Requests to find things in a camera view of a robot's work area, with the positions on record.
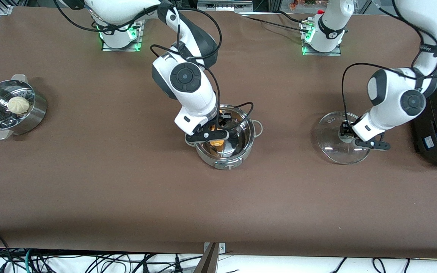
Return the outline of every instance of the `brown table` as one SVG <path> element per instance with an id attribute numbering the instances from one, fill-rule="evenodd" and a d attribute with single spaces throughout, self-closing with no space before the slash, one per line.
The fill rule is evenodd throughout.
<path id="1" fill-rule="evenodd" d="M 68 13 L 90 25 L 86 11 Z M 211 14 L 223 31 L 212 68 L 222 102 L 252 100 L 264 124 L 232 171 L 207 166 L 183 142 L 173 123 L 180 105 L 151 79 L 149 45 L 175 39 L 161 22 L 147 24 L 141 52 L 111 53 L 56 9 L 1 19 L 0 81 L 24 73 L 49 102 L 34 131 L 0 142 L 8 244 L 189 253 L 227 242 L 236 254 L 437 257 L 437 168 L 414 152 L 408 126 L 387 132 L 390 151 L 353 166 L 326 161 L 312 136 L 324 114 L 342 109 L 347 65 L 408 66 L 416 33 L 386 16 L 353 16 L 342 57 L 302 56 L 296 31 Z M 216 36 L 206 17 L 186 15 Z M 371 107 L 373 71 L 347 75 L 351 112 Z"/>

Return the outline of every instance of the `white floor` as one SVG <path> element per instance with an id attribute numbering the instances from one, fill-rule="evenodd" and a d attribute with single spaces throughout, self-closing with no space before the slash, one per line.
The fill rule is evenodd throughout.
<path id="1" fill-rule="evenodd" d="M 130 255 L 132 260 L 140 260 L 143 255 Z M 199 256 L 199 254 L 181 254 L 180 259 Z M 168 261 L 174 263 L 174 254 L 159 254 L 149 261 Z M 333 272 L 342 258 L 337 257 L 286 257 L 286 256 L 239 256 L 239 255 L 223 255 L 220 256 L 220 261 L 217 267 L 217 273 L 331 273 Z M 55 258 L 48 261 L 49 266 L 56 273 L 84 273 L 87 267 L 95 259 L 93 257 L 79 258 Z M 188 268 L 186 273 L 193 272 L 193 267 L 196 266 L 199 259 L 188 262 L 183 262 L 182 267 Z M 406 265 L 404 259 L 382 259 L 385 271 L 387 273 L 403 273 Z M 0 267 L 5 261 L 0 258 Z M 166 265 L 149 265 L 149 271 L 156 273 Z M 99 273 L 102 270 L 94 269 L 92 272 Z M 124 268 L 122 264 L 113 264 L 106 273 L 122 273 L 129 272 L 131 268 Z M 5 272 L 11 273 L 13 270 L 10 265 L 6 267 Z M 408 273 L 437 273 L 437 260 L 411 260 Z M 17 267 L 17 273 L 26 273 L 22 268 Z M 375 273 L 371 259 L 367 258 L 348 258 L 340 269 L 339 273 Z"/>

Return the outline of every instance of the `teal cable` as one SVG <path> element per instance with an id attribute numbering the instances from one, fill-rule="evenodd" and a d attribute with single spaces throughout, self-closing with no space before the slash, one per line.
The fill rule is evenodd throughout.
<path id="1" fill-rule="evenodd" d="M 26 273 L 31 273 L 31 272 L 30 272 L 30 266 L 28 265 L 28 260 L 30 259 L 30 251 L 31 251 L 31 249 L 29 249 L 28 251 L 26 251 L 26 255 L 25 255 L 25 267 L 26 267 Z"/>

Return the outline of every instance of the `metal pot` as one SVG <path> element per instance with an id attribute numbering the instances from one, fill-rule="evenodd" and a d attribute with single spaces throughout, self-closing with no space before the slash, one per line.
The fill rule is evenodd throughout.
<path id="1" fill-rule="evenodd" d="M 247 113 L 242 109 L 234 108 L 232 105 L 221 104 L 220 109 L 223 109 L 224 114 L 232 115 L 232 120 L 228 121 L 224 127 L 235 126 L 247 116 Z M 256 134 L 255 124 L 258 124 L 261 128 L 258 134 Z M 216 169 L 231 170 L 240 166 L 246 160 L 252 149 L 254 139 L 260 136 L 262 131 L 263 127 L 259 121 L 247 118 L 234 129 L 234 133 L 227 140 L 224 140 L 224 144 L 220 147 L 212 146 L 209 142 L 195 144 L 187 142 L 187 144 L 195 147 L 201 159 L 210 166 Z"/>
<path id="2" fill-rule="evenodd" d="M 29 109 L 23 114 L 8 110 L 8 101 L 16 96 L 30 103 Z M 25 75 L 16 74 L 10 80 L 0 82 L 0 140 L 31 131 L 40 124 L 46 111 L 47 100 L 29 85 Z"/>

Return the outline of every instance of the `dough ball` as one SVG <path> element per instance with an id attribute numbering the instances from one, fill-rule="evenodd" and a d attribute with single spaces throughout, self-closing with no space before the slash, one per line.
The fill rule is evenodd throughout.
<path id="1" fill-rule="evenodd" d="M 14 114 L 23 114 L 30 108 L 30 103 L 22 97 L 10 98 L 8 101 L 8 110 Z"/>

